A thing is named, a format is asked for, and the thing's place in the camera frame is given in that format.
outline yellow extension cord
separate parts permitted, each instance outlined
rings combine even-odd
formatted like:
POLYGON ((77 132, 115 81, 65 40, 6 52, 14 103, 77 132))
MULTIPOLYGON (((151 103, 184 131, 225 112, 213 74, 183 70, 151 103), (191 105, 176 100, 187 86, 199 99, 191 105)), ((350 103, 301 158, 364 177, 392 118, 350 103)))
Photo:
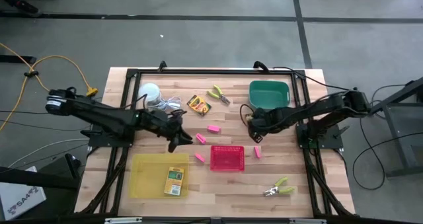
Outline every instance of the yellow extension cord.
MULTIPOLYGON (((3 46, 6 50, 8 50, 8 51, 10 51, 12 54, 14 54, 15 56, 17 56, 19 59, 21 59, 28 67, 29 67, 29 73, 30 72, 33 72, 34 71, 34 68, 40 63, 40 62, 42 62, 42 61, 44 61, 44 60, 46 60, 46 59, 49 59, 49 58, 62 58, 62 59, 66 59, 67 61, 69 61, 69 62, 71 62, 77 69, 78 69, 78 71, 79 71, 79 73, 81 74, 81 76, 82 76, 82 79, 84 80, 84 82, 85 82, 85 84, 87 85, 87 90, 88 90, 88 92, 87 92, 87 96, 93 96, 93 95, 95 95, 97 92, 98 92, 98 90, 96 89, 96 88, 92 88, 89 84, 88 84, 88 81, 86 80, 86 78, 85 78, 85 76, 84 76, 84 73, 81 71, 81 69, 79 68, 79 66, 75 63, 75 62, 73 62, 73 61, 71 61, 68 57, 65 57, 65 56, 47 56, 47 57, 44 57, 44 58, 42 58, 42 59, 39 59, 37 62, 35 62, 34 63, 34 65, 29 65, 22 57, 20 57, 19 55, 18 55, 18 53, 16 53, 16 52, 14 52, 12 49, 10 49, 10 48, 8 48, 6 45, 4 45, 3 43, 0 43, 0 46, 3 46)), ((37 80, 38 80, 38 82, 39 82, 39 84, 41 85, 41 87, 43 87, 43 89, 45 89, 47 92, 48 91, 50 91, 49 89, 47 89, 47 87, 46 86, 44 86, 43 85, 43 83, 41 82, 41 79, 39 78, 39 76, 38 75, 35 75, 35 78, 37 78, 37 80)), ((25 85, 26 85, 26 82, 28 81, 28 77, 25 77, 25 79, 24 79, 24 81, 23 81, 23 83, 22 83, 22 88, 20 88, 20 94, 19 94, 19 97, 18 97, 18 100, 17 100, 17 102, 16 102, 16 104, 15 104, 15 106, 13 107, 13 109, 12 109, 12 111, 11 111, 11 113, 7 116, 7 118, 6 118, 6 120, 3 122, 3 124, 1 125, 1 127, 0 127, 0 131, 1 130, 3 130, 3 128, 6 126, 6 123, 9 121, 9 119, 11 118, 11 116, 12 116, 12 114, 13 114, 13 112, 16 110, 16 108, 18 107, 18 105, 19 105, 19 103, 20 103, 20 100, 22 99, 22 95, 24 94, 24 90, 25 90, 25 85)))

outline yellow-handled pliers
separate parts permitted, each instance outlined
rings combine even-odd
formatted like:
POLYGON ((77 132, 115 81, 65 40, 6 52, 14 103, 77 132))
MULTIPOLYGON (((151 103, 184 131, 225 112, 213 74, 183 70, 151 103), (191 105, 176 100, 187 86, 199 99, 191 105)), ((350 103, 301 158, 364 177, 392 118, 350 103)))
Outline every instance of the yellow-handled pliers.
POLYGON ((225 95, 223 95, 222 90, 217 85, 214 85, 213 87, 217 90, 217 92, 219 94, 215 94, 215 93, 213 93, 211 91, 207 91, 207 94, 210 95, 210 96, 212 96, 212 97, 214 97, 214 98, 220 99, 220 100, 222 100, 222 102, 224 102, 224 103, 226 103, 226 104, 229 105, 231 103, 231 101, 229 101, 229 99, 227 99, 225 97, 225 95))
POLYGON ((267 197, 267 196, 271 196, 271 195, 274 195, 274 194, 289 194, 289 193, 291 193, 292 191, 293 191, 293 188, 292 187, 289 187, 289 188, 285 188, 285 189, 279 189, 279 186, 283 183, 283 182, 285 182, 285 181, 287 181, 288 180, 288 177, 283 177, 283 178, 280 178, 276 183, 275 183, 275 185, 273 186, 273 188, 270 188, 270 189, 268 189, 268 190, 266 190, 266 191, 264 191, 264 195, 267 197))

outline white cable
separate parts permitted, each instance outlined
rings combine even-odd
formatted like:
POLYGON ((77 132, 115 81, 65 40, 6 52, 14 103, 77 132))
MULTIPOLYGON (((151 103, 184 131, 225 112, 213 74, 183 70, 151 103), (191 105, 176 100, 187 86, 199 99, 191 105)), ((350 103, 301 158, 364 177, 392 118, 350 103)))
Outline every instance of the white cable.
POLYGON ((49 147, 49 146, 56 145, 56 144, 60 144, 60 143, 64 143, 64 142, 68 142, 68 141, 88 141, 88 140, 89 140, 88 138, 67 139, 67 140, 64 140, 64 141, 57 141, 57 142, 54 142, 54 143, 51 143, 51 144, 45 145, 45 146, 43 146, 43 147, 41 147, 41 148, 38 148, 38 149, 36 149, 35 151, 33 151, 33 152, 31 152, 31 153, 29 153, 29 154, 27 154, 27 155, 25 155, 24 157, 19 158, 17 161, 15 161, 15 162, 13 162, 11 165, 9 165, 9 167, 8 167, 8 168, 11 168, 14 164, 18 163, 19 161, 21 161, 21 160, 23 160, 23 159, 27 158, 28 156, 30 156, 30 155, 32 155, 32 154, 34 154, 34 153, 36 153, 36 152, 41 151, 42 149, 47 148, 47 147, 49 147))
POLYGON ((168 100, 164 100, 161 97, 161 93, 160 93, 160 102, 156 105, 151 105, 148 106, 149 108, 156 108, 156 109, 160 109, 165 111, 167 108, 171 108, 173 110, 177 110, 180 108, 180 97, 178 96, 173 96, 172 98, 168 99, 168 100))

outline green bowl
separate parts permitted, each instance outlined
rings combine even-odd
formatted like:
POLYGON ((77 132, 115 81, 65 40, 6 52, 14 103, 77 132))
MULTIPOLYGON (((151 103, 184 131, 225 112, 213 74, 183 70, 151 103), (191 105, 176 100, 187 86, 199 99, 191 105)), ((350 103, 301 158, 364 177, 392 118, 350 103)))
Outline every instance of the green bowl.
POLYGON ((250 104, 254 108, 271 110, 289 104, 289 87, 279 81, 253 81, 250 83, 250 104))

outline concrete floor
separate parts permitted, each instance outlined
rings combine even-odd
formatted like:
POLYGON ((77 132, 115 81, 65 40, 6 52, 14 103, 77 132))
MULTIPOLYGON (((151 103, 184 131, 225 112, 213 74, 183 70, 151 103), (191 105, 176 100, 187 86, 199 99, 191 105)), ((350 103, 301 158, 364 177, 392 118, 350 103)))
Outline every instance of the concrete floor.
MULTIPOLYGON (((28 0, 51 13, 102 13, 125 15, 227 15, 294 17, 293 0, 28 0)), ((299 0, 304 17, 423 18, 422 0, 299 0)), ((3 2, 0 9, 13 10, 3 2)), ((234 22, 175 20, 69 20, 0 18, 0 42, 22 55, 38 58, 64 55, 75 60, 92 86, 100 90, 112 66, 158 66, 166 60, 176 67, 251 67, 260 60, 269 66, 304 68, 296 22, 234 22)), ((370 97, 380 86, 407 83, 423 75, 422 24, 336 24, 305 23, 313 68, 324 69, 328 84, 358 87, 370 97)), ((27 68, 19 64, 0 65, 2 110, 10 110, 27 68)), ((68 63, 53 59, 40 66, 49 88, 85 86, 68 63)), ((385 98, 393 89, 380 91, 385 98)), ((45 91, 33 79, 19 110, 44 111, 45 91)), ((73 129, 86 123, 77 118, 15 114, 12 121, 39 126, 73 129)), ((377 118, 363 120, 372 144, 391 138, 385 123, 377 118)), ((342 138, 348 171, 367 147, 358 120, 342 138)), ((0 132, 0 165, 8 166, 19 157, 45 144, 81 138, 78 131, 51 131, 8 124, 0 132)), ((79 143, 53 146, 25 161, 33 161, 79 143)), ((393 144, 377 149, 387 170, 399 167, 393 144)), ((85 162, 86 148, 72 152, 85 162)), ((42 167, 50 160, 40 161, 42 167)), ((371 153, 357 166, 357 177, 366 186, 381 179, 380 167, 371 153)), ((376 191, 360 188, 350 175, 357 214, 364 217, 423 222, 423 175, 387 180, 376 191)))

